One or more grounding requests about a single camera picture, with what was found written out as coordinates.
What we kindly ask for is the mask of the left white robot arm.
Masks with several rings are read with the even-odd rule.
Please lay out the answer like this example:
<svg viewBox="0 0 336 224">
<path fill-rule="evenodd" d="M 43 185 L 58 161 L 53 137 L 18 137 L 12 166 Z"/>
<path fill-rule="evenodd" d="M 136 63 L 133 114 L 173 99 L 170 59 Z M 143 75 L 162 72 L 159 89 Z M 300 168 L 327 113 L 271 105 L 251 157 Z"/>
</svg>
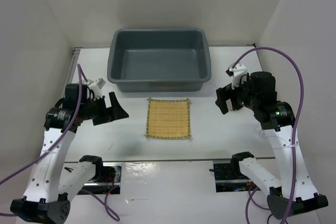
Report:
<svg viewBox="0 0 336 224">
<path fill-rule="evenodd" d="M 61 180 L 69 147 L 83 121 L 94 126 L 128 118 L 114 92 L 106 106 L 99 83 L 66 85 L 65 96 L 46 114 L 44 141 L 39 161 L 23 196 L 14 199 L 10 210 L 20 219 L 34 223 L 64 223 L 70 203 L 84 184 L 103 179 L 106 169 L 99 156 L 85 155 Z"/>
</svg>

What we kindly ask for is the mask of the yellow bamboo mat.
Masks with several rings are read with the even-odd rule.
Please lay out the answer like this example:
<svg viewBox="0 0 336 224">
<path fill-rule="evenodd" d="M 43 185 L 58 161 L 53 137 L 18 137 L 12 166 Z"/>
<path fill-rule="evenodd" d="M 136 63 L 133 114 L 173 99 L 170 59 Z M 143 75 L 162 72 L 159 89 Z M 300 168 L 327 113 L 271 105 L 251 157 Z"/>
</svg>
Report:
<svg viewBox="0 0 336 224">
<path fill-rule="evenodd" d="M 149 98 L 145 137 L 164 140 L 190 139 L 190 100 Z"/>
</svg>

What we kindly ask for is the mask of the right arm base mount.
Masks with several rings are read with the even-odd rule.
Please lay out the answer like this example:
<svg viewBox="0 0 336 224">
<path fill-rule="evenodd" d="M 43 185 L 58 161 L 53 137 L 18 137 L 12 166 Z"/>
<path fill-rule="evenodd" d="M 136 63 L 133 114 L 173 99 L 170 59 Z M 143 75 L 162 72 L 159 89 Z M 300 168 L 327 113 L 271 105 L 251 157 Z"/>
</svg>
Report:
<svg viewBox="0 0 336 224">
<path fill-rule="evenodd" d="M 209 172 L 214 175 L 217 193 L 247 191 L 254 183 L 245 175 L 237 175 L 230 162 L 213 161 Z"/>
</svg>

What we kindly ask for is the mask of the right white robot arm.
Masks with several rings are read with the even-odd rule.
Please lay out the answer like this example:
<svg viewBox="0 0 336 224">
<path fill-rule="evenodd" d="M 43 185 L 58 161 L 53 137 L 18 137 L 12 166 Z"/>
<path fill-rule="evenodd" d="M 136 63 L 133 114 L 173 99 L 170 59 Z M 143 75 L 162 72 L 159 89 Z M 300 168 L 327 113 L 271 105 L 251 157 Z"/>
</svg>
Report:
<svg viewBox="0 0 336 224">
<path fill-rule="evenodd" d="M 228 70 L 232 82 L 216 90 L 216 105 L 228 113 L 227 101 L 233 110 L 246 107 L 253 111 L 266 139 L 270 142 L 280 172 L 277 178 L 262 167 L 250 152 L 232 156 L 230 172 L 235 178 L 244 176 L 266 195 L 272 215 L 280 220 L 328 206 L 325 195 L 318 193 L 310 180 L 296 133 L 295 116 L 287 102 L 277 99 L 276 79 L 264 71 L 249 74 Z"/>
</svg>

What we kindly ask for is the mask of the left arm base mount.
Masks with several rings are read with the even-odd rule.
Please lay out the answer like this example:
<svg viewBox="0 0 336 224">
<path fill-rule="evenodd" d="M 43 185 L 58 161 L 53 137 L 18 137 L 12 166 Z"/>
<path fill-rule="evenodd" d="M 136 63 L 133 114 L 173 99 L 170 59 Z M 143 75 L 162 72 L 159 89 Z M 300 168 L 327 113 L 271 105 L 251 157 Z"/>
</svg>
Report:
<svg viewBox="0 0 336 224">
<path fill-rule="evenodd" d="M 71 174 L 71 172 L 76 168 L 77 163 L 65 163 L 64 168 L 60 177 L 60 184 Z M 113 191 L 109 194 L 120 194 L 121 187 L 121 175 L 122 175 L 122 164 L 115 162 L 104 162 L 104 173 L 99 178 L 90 179 L 82 185 L 80 191 L 77 192 L 77 195 L 87 195 L 88 193 L 83 190 L 90 191 L 96 195 L 106 195 L 107 192 L 113 188 Z"/>
</svg>

